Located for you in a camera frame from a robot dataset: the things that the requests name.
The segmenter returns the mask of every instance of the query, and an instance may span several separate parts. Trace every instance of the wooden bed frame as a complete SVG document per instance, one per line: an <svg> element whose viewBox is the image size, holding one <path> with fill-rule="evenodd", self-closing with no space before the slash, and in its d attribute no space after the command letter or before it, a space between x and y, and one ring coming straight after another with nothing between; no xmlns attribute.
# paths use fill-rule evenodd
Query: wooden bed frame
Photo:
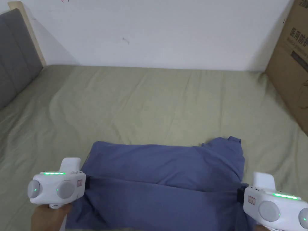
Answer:
<svg viewBox="0 0 308 231"><path fill-rule="evenodd" d="M30 24L30 21L29 21L29 18L27 16L27 13L26 13L26 10L25 10L25 7L23 5L23 3L21 1L12 1L12 2L8 2L7 3L9 5L9 8L10 10L14 10L14 9L19 9L22 17L23 17L23 20L25 21L26 23L26 26L27 26L27 29L29 31L29 34L31 36L31 39L34 43L34 46L35 46L35 49L36 49L36 52L39 56L39 59L41 60L41 63L43 65L43 67L46 67L46 61L44 59L44 56L43 56L43 53L41 51L41 48L39 47L39 43L35 37L35 34L34 34L34 31L33 31L33 28Z"/></svg>

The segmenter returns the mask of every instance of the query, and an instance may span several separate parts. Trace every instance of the bedsheet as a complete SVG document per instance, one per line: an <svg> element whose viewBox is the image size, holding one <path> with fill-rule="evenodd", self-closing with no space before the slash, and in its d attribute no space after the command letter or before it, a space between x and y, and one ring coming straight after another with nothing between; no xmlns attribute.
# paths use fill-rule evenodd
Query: bedsheet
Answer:
<svg viewBox="0 0 308 231"><path fill-rule="evenodd" d="M235 136L252 172L308 200L308 137L262 73L54 65L0 111L2 230L29 230L26 194L64 157L84 162L96 141L199 146Z"/></svg>

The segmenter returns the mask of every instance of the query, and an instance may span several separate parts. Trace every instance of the small red label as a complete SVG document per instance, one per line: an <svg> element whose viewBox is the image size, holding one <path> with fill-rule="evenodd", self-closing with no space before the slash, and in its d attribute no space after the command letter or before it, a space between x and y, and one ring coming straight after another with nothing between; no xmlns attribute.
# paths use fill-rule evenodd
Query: small red label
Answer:
<svg viewBox="0 0 308 231"><path fill-rule="evenodd" d="M251 196L248 196L248 202L255 205L256 204L256 199L254 199L253 197Z"/></svg>
<svg viewBox="0 0 308 231"><path fill-rule="evenodd" d="M82 180L78 180L77 181L77 187L81 186L82 185Z"/></svg>

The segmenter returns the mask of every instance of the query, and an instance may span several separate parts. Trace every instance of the green led light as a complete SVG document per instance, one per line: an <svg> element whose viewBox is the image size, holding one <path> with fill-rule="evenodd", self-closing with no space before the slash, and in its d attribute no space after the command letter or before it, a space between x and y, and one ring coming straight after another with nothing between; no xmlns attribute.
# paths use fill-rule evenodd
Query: green led light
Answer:
<svg viewBox="0 0 308 231"><path fill-rule="evenodd" d="M276 196L276 197L285 197L285 198L290 198L290 199L298 200L298 198L294 197L294 196L288 196L288 195L283 195L283 194L278 194L278 193L273 193L273 195Z"/></svg>
<svg viewBox="0 0 308 231"><path fill-rule="evenodd" d="M44 175L65 175L65 172L44 172Z"/></svg>

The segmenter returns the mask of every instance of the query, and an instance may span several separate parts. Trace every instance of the white wall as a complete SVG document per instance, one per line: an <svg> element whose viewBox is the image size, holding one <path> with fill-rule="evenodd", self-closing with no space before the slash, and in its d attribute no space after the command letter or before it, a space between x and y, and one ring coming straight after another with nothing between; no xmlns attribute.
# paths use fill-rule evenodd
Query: white wall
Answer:
<svg viewBox="0 0 308 231"><path fill-rule="evenodd" d="M23 0L49 65L212 70L264 70L292 2Z"/></svg>

